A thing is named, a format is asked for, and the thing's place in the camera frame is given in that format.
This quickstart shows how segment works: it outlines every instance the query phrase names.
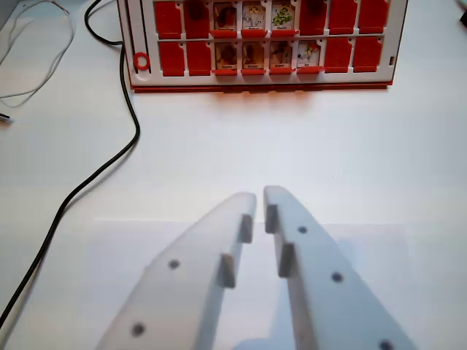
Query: character card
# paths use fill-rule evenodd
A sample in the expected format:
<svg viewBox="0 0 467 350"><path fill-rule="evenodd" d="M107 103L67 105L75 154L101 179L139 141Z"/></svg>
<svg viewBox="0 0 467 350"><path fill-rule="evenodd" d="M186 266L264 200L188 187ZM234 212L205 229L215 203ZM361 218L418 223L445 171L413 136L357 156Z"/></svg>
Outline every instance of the character card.
<svg viewBox="0 0 467 350"><path fill-rule="evenodd" d="M260 1L243 3L243 29L264 29L266 27L266 9Z"/></svg>
<svg viewBox="0 0 467 350"><path fill-rule="evenodd" d="M271 23L273 31L293 29L294 17L295 7L290 2L272 3Z"/></svg>
<svg viewBox="0 0 467 350"><path fill-rule="evenodd" d="M288 42L271 42L270 68L290 67L292 63L292 47Z"/></svg>
<svg viewBox="0 0 467 350"><path fill-rule="evenodd" d="M234 43L216 43L216 68L236 69L236 46Z"/></svg>
<svg viewBox="0 0 467 350"><path fill-rule="evenodd" d="M263 69L264 48L260 42L243 43L243 69Z"/></svg>
<svg viewBox="0 0 467 350"><path fill-rule="evenodd" d="M298 43L297 67L313 67L320 65L320 49L316 40Z"/></svg>
<svg viewBox="0 0 467 350"><path fill-rule="evenodd" d="M214 29L236 31L236 8L231 2L214 3Z"/></svg>

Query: game board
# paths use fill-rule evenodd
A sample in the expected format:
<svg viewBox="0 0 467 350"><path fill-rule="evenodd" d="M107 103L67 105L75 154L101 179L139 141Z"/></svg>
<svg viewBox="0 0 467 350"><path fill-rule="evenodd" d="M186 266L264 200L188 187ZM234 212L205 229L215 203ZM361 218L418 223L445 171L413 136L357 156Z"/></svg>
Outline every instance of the game board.
<svg viewBox="0 0 467 350"><path fill-rule="evenodd" d="M406 5L118 0L136 92L391 85Z"/></svg>

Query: red plastic tile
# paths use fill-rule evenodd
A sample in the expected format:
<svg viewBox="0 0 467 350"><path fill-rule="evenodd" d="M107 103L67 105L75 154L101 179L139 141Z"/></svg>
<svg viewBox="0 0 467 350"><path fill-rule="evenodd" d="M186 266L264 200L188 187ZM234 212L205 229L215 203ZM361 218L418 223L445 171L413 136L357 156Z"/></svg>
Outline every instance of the red plastic tile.
<svg viewBox="0 0 467 350"><path fill-rule="evenodd" d="M178 42L159 42L162 75L182 77L185 71L183 49Z"/></svg>
<svg viewBox="0 0 467 350"><path fill-rule="evenodd" d="M377 71L381 60L382 43L375 36L361 36L355 40L353 71Z"/></svg>
<svg viewBox="0 0 467 350"><path fill-rule="evenodd" d="M332 0L330 6L330 34L352 34L357 17L355 0Z"/></svg>
<svg viewBox="0 0 467 350"><path fill-rule="evenodd" d="M382 33L387 21L389 3L385 0L361 0L358 28L361 34Z"/></svg>
<svg viewBox="0 0 467 350"><path fill-rule="evenodd" d="M162 1L154 3L155 27L159 39L180 39L182 34L182 17L177 3Z"/></svg>
<svg viewBox="0 0 467 350"><path fill-rule="evenodd" d="M211 75L211 49L206 42L187 42L190 75Z"/></svg>
<svg viewBox="0 0 467 350"><path fill-rule="evenodd" d="M236 38L236 31L223 31L220 29L216 29L209 32L211 33L212 37L216 39Z"/></svg>
<svg viewBox="0 0 467 350"><path fill-rule="evenodd" d="M290 67L271 68L269 70L269 75L292 74L294 71L295 68Z"/></svg>
<svg viewBox="0 0 467 350"><path fill-rule="evenodd" d="M212 71L217 76L225 76L225 75L237 75L236 69L215 69Z"/></svg>
<svg viewBox="0 0 467 350"><path fill-rule="evenodd" d="M242 69L243 75L264 75L265 73L265 69Z"/></svg>
<svg viewBox="0 0 467 350"><path fill-rule="evenodd" d="M348 38L330 38L326 44L324 68L326 73L347 73L352 44Z"/></svg>
<svg viewBox="0 0 467 350"><path fill-rule="evenodd" d="M277 30L271 32L271 37L273 38L285 38L287 36L295 36L298 34L299 31L294 31L293 29L290 30Z"/></svg>
<svg viewBox="0 0 467 350"><path fill-rule="evenodd" d="M319 72L324 71L324 67L301 67L298 69L297 74L318 74Z"/></svg>
<svg viewBox="0 0 467 350"><path fill-rule="evenodd" d="M203 1L186 0L183 2L183 18L187 39L208 39L209 9Z"/></svg>
<svg viewBox="0 0 467 350"><path fill-rule="evenodd" d="M242 29L243 38L263 38L267 33L264 29Z"/></svg>
<svg viewBox="0 0 467 350"><path fill-rule="evenodd" d="M300 35L323 35L327 8L324 0L303 0L300 7Z"/></svg>

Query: black cable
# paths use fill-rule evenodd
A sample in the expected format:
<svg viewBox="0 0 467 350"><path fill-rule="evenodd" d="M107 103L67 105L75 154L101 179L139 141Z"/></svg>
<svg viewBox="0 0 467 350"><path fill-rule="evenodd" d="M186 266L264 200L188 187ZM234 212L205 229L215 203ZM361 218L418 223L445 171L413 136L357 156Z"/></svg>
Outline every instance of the black cable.
<svg viewBox="0 0 467 350"><path fill-rule="evenodd" d="M104 44L111 45L111 46L116 46L116 45L123 45L123 42L121 40L118 40L116 42L111 42L110 40L107 40L103 38L102 36L98 35L90 26L89 26L89 15L90 12L93 10L94 7L96 7L101 0L96 0L93 2L88 9L85 12L85 25L86 28L89 30L92 36L94 36L96 39L98 39L100 42L103 42Z"/></svg>
<svg viewBox="0 0 467 350"><path fill-rule="evenodd" d="M101 0L96 0L93 2L92 5L89 6L88 10L85 13L85 24L86 27L88 28L89 32L98 39L100 42L103 42L108 45L119 45L122 44L122 42L111 42L107 39L102 38L101 36L97 35L89 26L88 24L88 17L90 11L99 3ZM83 181L81 184L79 184L74 190L72 190L68 196L65 198L63 203L60 205L60 208L58 209L57 213L55 214L55 218L52 221L52 225L50 226L49 232L45 236L45 240L41 245L41 248L39 249L39 252L37 253L36 257L34 258L34 261L32 262L30 268L26 272L25 276L23 277L23 280L21 281L20 285L18 288L15 290L15 293L11 297L10 301L8 302L7 307L4 309L3 313L1 314L0 317L0 329L7 320L7 317L10 313L10 311L13 309L13 306L15 305L16 301L20 297L21 293L24 290L24 287L27 285L29 279L33 275L34 271L36 268L39 266L39 264L42 262L42 259L44 258L45 254L47 253L47 250L49 249L50 242L52 241L52 238L55 234L55 231L57 230L58 224L60 223L63 215L65 214L66 207L70 203L70 201L73 199L75 195L77 195L81 190L83 190L86 186L88 186L97 176L99 176L104 170L109 168L113 163L115 163L118 159L120 159L127 151L129 151L137 142L139 139L139 135L141 133L141 128L139 127L139 122L138 122L138 117L136 116L136 113L133 109L133 106L131 105L130 97L128 96L128 91L126 90L126 85L125 85L125 48L122 47L122 51L120 54L120 84L122 86L122 91L123 91L123 96L125 97L126 105L128 106L128 110L130 111L131 118L134 121L134 126L135 126L135 134L131 141L124 147L122 148L121 151L119 151L115 156L113 156L110 160L108 160L103 166L101 166L99 169L97 169L91 176L89 176L85 181Z"/></svg>

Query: red circle marker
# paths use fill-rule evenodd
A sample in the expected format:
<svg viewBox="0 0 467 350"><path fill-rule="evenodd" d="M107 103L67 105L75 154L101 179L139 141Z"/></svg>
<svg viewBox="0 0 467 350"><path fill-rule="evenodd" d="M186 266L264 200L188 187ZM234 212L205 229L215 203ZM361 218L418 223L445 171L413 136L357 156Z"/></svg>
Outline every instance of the red circle marker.
<svg viewBox="0 0 467 350"><path fill-rule="evenodd" d="M143 66L141 64L139 64L139 58L140 57L143 57L144 59L146 59L146 64L143 65ZM149 66L151 64L151 62L149 61L149 56L145 52L135 53L134 57L133 57L133 62L134 62L135 67L137 67L140 71L145 71L146 69L149 68Z"/></svg>

